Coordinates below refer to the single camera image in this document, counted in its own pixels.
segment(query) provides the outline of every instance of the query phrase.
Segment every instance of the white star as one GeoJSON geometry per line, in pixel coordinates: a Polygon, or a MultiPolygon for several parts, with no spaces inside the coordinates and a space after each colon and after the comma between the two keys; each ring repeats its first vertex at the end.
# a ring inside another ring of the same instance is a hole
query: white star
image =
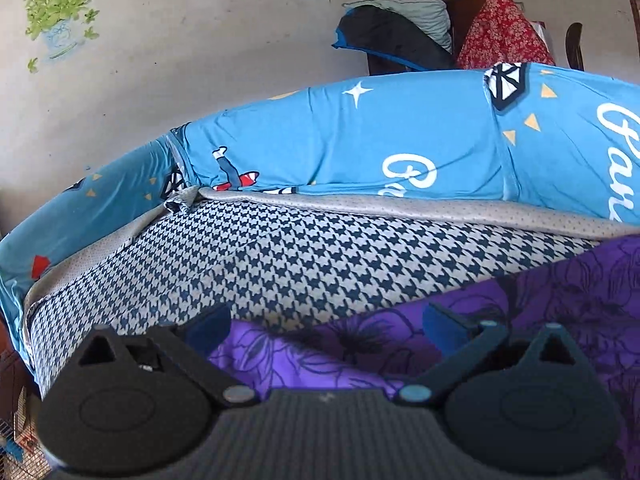
{"type": "Polygon", "coordinates": [[[356,86],[354,86],[351,90],[347,90],[342,92],[343,94],[350,94],[353,96],[353,101],[356,103],[356,109],[358,108],[358,101],[360,100],[360,96],[362,94],[366,94],[367,92],[371,92],[373,88],[363,88],[362,81],[360,81],[356,86]]]}

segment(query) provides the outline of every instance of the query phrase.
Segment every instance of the white wall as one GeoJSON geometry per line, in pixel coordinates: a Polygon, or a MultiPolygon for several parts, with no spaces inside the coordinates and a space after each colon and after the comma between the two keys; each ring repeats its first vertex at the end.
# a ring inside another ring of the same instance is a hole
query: white wall
{"type": "Polygon", "coordinates": [[[640,83],[640,55],[629,0],[516,1],[525,4],[530,20],[546,23],[558,65],[568,66],[564,48],[567,28],[581,22],[585,70],[640,83]]]}
{"type": "Polygon", "coordinates": [[[47,63],[23,0],[0,0],[0,231],[187,120],[366,74],[331,47],[344,1],[94,0],[100,37],[47,63]]]}

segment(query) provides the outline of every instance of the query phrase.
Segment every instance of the blue trim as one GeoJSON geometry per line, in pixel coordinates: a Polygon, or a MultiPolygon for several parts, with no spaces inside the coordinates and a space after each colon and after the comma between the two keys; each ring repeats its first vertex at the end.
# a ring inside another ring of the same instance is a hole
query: blue trim
{"type": "Polygon", "coordinates": [[[372,54],[374,56],[379,56],[379,57],[383,57],[384,59],[388,59],[389,61],[394,61],[396,63],[399,63],[401,65],[405,65],[411,68],[415,68],[416,70],[418,70],[419,72],[430,72],[431,70],[428,68],[425,68],[423,66],[420,65],[416,65],[415,63],[412,63],[411,61],[407,61],[406,59],[402,59],[401,57],[396,57],[396,56],[390,56],[389,54],[383,54],[382,52],[376,52],[374,50],[368,50],[366,48],[358,48],[356,46],[350,46],[350,45],[341,45],[339,44],[339,39],[337,43],[332,44],[333,48],[344,48],[347,50],[359,50],[361,52],[365,52],[366,54],[372,54]]]}
{"type": "Polygon", "coordinates": [[[342,31],[339,28],[335,29],[335,35],[338,37],[338,41],[336,41],[334,44],[332,44],[333,48],[344,48],[344,49],[347,49],[347,50],[359,50],[361,52],[365,52],[366,54],[372,54],[373,56],[383,57],[384,59],[388,59],[389,61],[393,61],[393,62],[399,63],[401,65],[405,65],[405,66],[411,67],[411,68],[413,68],[415,70],[418,70],[420,72],[429,72],[430,71],[428,68],[425,68],[425,67],[420,66],[420,65],[416,65],[415,63],[412,63],[411,61],[407,61],[406,59],[402,59],[401,57],[391,56],[389,54],[383,54],[382,52],[376,52],[374,50],[368,50],[366,48],[358,48],[356,46],[351,46],[347,42],[347,39],[344,37],[344,34],[342,33],[342,31]]]}
{"type": "Polygon", "coordinates": [[[164,137],[161,137],[160,139],[163,139],[169,146],[171,154],[174,156],[175,163],[178,165],[178,168],[180,168],[180,172],[187,181],[187,185],[202,186],[200,179],[197,177],[195,171],[193,171],[193,167],[189,163],[189,158],[187,157],[187,153],[184,151],[184,147],[182,146],[180,139],[178,139],[173,132],[164,134],[164,137]]]}
{"type": "Polygon", "coordinates": [[[226,305],[215,306],[208,313],[200,313],[193,319],[195,321],[187,327],[183,341],[201,357],[208,359],[231,332],[231,308],[226,305]]]}
{"type": "Polygon", "coordinates": [[[431,303],[427,303],[422,311],[422,329],[424,336],[443,357],[455,354],[469,342],[466,328],[434,308],[431,303]]]}

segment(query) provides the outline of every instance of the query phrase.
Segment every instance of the gray screw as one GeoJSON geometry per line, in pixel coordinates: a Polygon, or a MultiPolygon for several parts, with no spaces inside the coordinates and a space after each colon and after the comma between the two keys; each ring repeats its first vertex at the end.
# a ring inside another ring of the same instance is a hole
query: gray screw
{"type": "Polygon", "coordinates": [[[229,386],[222,392],[222,396],[226,402],[231,404],[244,404],[255,399],[255,390],[244,384],[237,384],[236,386],[229,386]]]}
{"type": "Polygon", "coordinates": [[[431,390],[421,384],[408,384],[400,389],[399,395],[404,402],[426,402],[431,398],[431,390]]]}

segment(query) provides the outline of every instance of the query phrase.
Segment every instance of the red shape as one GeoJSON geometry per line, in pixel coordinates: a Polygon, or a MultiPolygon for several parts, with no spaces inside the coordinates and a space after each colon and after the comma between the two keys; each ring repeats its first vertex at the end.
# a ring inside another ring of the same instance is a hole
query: red shape
{"type": "Polygon", "coordinates": [[[240,175],[240,184],[242,187],[252,186],[258,181],[258,173],[257,171],[250,171],[249,173],[243,173],[240,175]]]}
{"type": "MultiPolygon", "coordinates": [[[[249,171],[249,173],[243,173],[242,175],[239,175],[240,184],[242,185],[242,187],[252,186],[258,181],[259,175],[260,173],[258,173],[257,171],[249,171]]],[[[225,182],[224,184],[218,184],[217,186],[214,186],[213,191],[226,191],[229,188],[231,188],[231,183],[225,182]]]]}
{"type": "Polygon", "coordinates": [[[226,191],[230,187],[231,187],[231,183],[225,182],[224,184],[218,184],[217,186],[214,186],[213,191],[226,191]]]}
{"type": "Polygon", "coordinates": [[[34,256],[33,266],[31,267],[31,279],[39,280],[42,273],[47,270],[51,262],[46,256],[34,256]]]}
{"type": "Polygon", "coordinates": [[[500,62],[555,65],[545,42],[513,0],[485,0],[466,34],[458,67],[490,68],[500,62]]]}

